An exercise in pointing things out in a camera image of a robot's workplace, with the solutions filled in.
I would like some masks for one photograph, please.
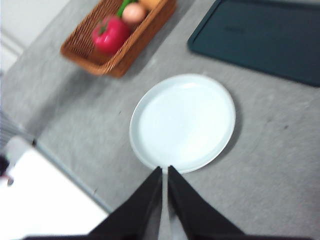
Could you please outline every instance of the white wall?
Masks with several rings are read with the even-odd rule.
[[[1,73],[4,74],[69,0],[1,0]]]

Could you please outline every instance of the green vegetable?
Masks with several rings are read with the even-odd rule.
[[[124,12],[126,6],[127,6],[128,4],[134,3],[134,2],[136,2],[136,1],[137,1],[137,0],[123,0],[123,2],[122,2],[122,4],[121,4],[118,12],[116,13],[116,15],[117,15],[119,18],[121,18],[121,17],[122,17],[122,13]]]

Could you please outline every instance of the brown egg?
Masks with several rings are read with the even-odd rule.
[[[133,2],[123,10],[122,20],[129,25],[139,24],[145,19],[146,15],[146,9],[141,4]]]

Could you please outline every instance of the dark green tray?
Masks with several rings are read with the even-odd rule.
[[[320,87],[320,5],[216,0],[191,51]]]

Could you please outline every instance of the egg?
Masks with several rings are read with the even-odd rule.
[[[139,2],[150,11],[155,9],[160,1],[161,0],[139,0]]]
[[[141,23],[147,15],[147,10],[139,3],[133,2],[128,4],[122,13],[122,20],[129,24]]]

